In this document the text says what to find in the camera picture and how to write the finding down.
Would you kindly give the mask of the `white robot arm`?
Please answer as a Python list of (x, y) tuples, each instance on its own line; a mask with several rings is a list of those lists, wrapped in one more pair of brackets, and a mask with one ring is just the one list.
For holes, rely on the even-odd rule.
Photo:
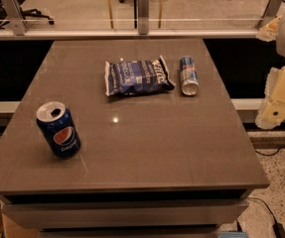
[[(257, 32), (256, 38), (265, 42), (275, 41), (277, 54), (285, 58), (285, 10), (263, 26)], [(255, 124), (260, 129), (270, 130), (285, 120), (285, 65), (270, 69), (264, 94)]]

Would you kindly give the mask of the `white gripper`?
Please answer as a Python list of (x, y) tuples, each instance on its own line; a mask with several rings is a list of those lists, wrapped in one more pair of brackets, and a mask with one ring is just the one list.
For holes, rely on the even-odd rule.
[[(256, 38), (264, 42), (275, 41), (280, 21), (281, 17), (278, 16), (261, 27)], [(263, 130), (271, 130), (285, 120), (285, 66), (278, 71), (277, 81), (270, 94), (270, 99), (265, 98), (261, 102), (255, 118), (255, 125)]]

